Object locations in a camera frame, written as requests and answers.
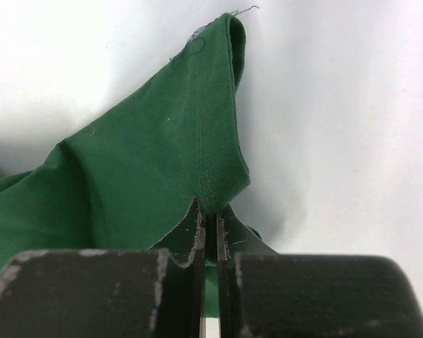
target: green fabric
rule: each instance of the green fabric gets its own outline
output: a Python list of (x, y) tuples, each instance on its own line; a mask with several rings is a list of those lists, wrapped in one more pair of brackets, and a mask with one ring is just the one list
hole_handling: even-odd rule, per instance
[(28, 249), (147, 249), (194, 195), (207, 213), (227, 205), (249, 184), (235, 120), (244, 45), (240, 21), (222, 15), (36, 170), (0, 178), (0, 269)]

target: white surface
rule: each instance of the white surface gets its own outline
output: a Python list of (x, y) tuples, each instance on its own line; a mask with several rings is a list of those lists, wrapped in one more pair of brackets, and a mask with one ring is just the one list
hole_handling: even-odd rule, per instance
[(236, 213), (282, 252), (393, 258), (423, 310), (423, 0), (0, 1), (0, 171), (33, 169), (254, 4)]

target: white background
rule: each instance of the white background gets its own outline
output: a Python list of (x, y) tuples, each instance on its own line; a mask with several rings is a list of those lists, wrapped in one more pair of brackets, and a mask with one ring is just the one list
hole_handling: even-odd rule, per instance
[(236, 213), (280, 252), (393, 258), (423, 310), (423, 0), (1, 0), (0, 172), (35, 168), (251, 5)]

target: stitched seam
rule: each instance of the stitched seam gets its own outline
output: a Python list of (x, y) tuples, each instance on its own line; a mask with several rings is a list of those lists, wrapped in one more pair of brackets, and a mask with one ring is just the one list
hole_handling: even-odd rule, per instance
[[(207, 62), (204, 62), (204, 78), (203, 78), (203, 80), (204, 80), (204, 82), (203, 82), (203, 93), (204, 93), (204, 100), (205, 100), (205, 109), (207, 109)], [(204, 124), (205, 134), (207, 134), (207, 123), (208, 123), (208, 113), (207, 113), (207, 111), (205, 111), (205, 124)], [(207, 176), (209, 193), (210, 193), (211, 197), (213, 198), (214, 203), (216, 204), (216, 197), (213, 194), (212, 184), (210, 182), (210, 170), (209, 170), (208, 155), (207, 155), (207, 137), (205, 137), (205, 140), (204, 140), (204, 147), (205, 147), (205, 153), (204, 153), (205, 173), (206, 173), (206, 176)]]
[(204, 178), (202, 175), (202, 101), (201, 101), (201, 87), (200, 87), (200, 77), (202, 76), (199, 71), (200, 67), (199, 67), (199, 59), (200, 56), (197, 56), (197, 58), (195, 58), (195, 63), (196, 63), (196, 69), (198, 70), (197, 72), (197, 84), (196, 84), (196, 96), (197, 96), (197, 144), (199, 145), (198, 147), (198, 155), (197, 155), (197, 159), (196, 159), (196, 163), (197, 163), (197, 181), (199, 183), (199, 188), (200, 188), (200, 192), (202, 193), (202, 191), (204, 192), (205, 195), (205, 199), (206, 199), (206, 203), (207, 205), (209, 204), (208, 201), (208, 196), (207, 196), (207, 191), (205, 188), (205, 183), (204, 183)]

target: loose thread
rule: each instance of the loose thread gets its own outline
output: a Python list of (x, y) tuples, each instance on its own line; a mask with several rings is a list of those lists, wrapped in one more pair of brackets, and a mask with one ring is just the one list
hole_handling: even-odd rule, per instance
[[(229, 13), (229, 14), (231, 14), (231, 15), (233, 15), (233, 16), (237, 16), (237, 15), (240, 15), (240, 14), (242, 14), (242, 13), (244, 13), (244, 12), (250, 11), (250, 10), (251, 10), (251, 9), (253, 9), (253, 8), (260, 9), (260, 7), (258, 7), (258, 6), (255, 6), (255, 5), (254, 5), (254, 6), (251, 6), (251, 7), (247, 8), (247, 9), (245, 9), (245, 10), (243, 10), (243, 11), (233, 11), (233, 12), (231, 12), (231, 13)], [(182, 63), (182, 61), (183, 61), (183, 58), (185, 58), (186, 49), (187, 49), (188, 45), (189, 45), (189, 44), (191, 44), (191, 42), (193, 42), (193, 41), (201, 41), (201, 42), (202, 42), (202, 45), (201, 45), (201, 47), (200, 47), (198, 50), (190, 52), (190, 53), (188, 54), (188, 56), (191, 56), (191, 55), (194, 55), (194, 54), (200, 53), (200, 52), (204, 49), (204, 47), (205, 47), (205, 39), (204, 39), (203, 37), (200, 37), (199, 35), (200, 35), (200, 33), (202, 33), (202, 32), (205, 30), (205, 28), (207, 28), (207, 27), (208, 27), (211, 23), (209, 23), (208, 25), (205, 25), (205, 26), (202, 26), (202, 27), (197, 28), (197, 29), (195, 30), (195, 32), (194, 32), (194, 33), (192, 33), (192, 34), (191, 34), (191, 36), (188, 38), (188, 40), (187, 40), (187, 42), (186, 42), (185, 46), (182, 48), (182, 50), (180, 51), (180, 53), (179, 53), (179, 54), (177, 54), (176, 56), (173, 56), (172, 58), (169, 58), (169, 60), (170, 60), (170, 62), (171, 62), (171, 67), (172, 67), (173, 69), (174, 69), (174, 68), (177, 68), (178, 66), (180, 66), (180, 65), (181, 65), (181, 63)]]
[(257, 8), (257, 9), (260, 9), (260, 7), (258, 7), (258, 6), (251, 6), (251, 7), (249, 7), (249, 8), (246, 8), (245, 10), (243, 10), (243, 11), (233, 11), (233, 12), (230, 12), (229, 14), (230, 15), (233, 15), (233, 16), (237, 16), (237, 15), (240, 15), (240, 14), (243, 14), (244, 12), (247, 12), (247, 11), (250, 11), (251, 9), (253, 9), (253, 8)]
[(204, 49), (204, 47), (205, 47), (205, 39), (203, 37), (200, 37), (199, 34), (202, 33), (205, 30), (205, 28), (207, 28), (209, 25), (210, 25), (210, 23), (208, 25), (205, 25), (205, 26), (202, 26), (202, 27), (197, 28), (195, 30), (195, 32), (192, 33), (191, 36), (188, 38), (185, 46), (182, 48), (182, 50), (180, 51), (180, 53), (177, 54), (176, 56), (172, 57), (172, 58), (169, 58), (169, 60), (171, 62), (171, 67), (172, 68), (177, 68), (178, 66), (180, 66), (180, 64), (182, 63), (183, 58), (185, 57), (186, 49), (187, 49), (188, 45), (191, 42), (193, 42), (193, 41), (201, 41), (202, 42), (202, 45), (201, 45), (201, 47), (198, 50), (189, 53), (188, 56), (191, 56), (191, 55), (200, 53)]

